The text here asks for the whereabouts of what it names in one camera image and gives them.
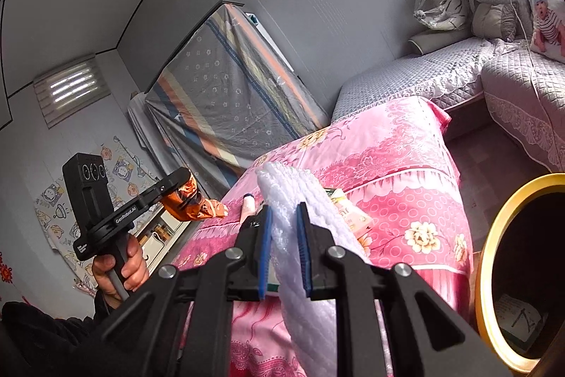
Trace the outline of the black sleeve left forearm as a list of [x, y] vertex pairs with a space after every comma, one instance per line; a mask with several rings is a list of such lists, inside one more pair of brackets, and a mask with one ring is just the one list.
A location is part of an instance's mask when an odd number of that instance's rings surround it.
[[98, 290], [93, 317], [53, 318], [38, 308], [9, 301], [1, 311], [1, 374], [58, 374], [70, 354], [121, 306], [121, 300]]

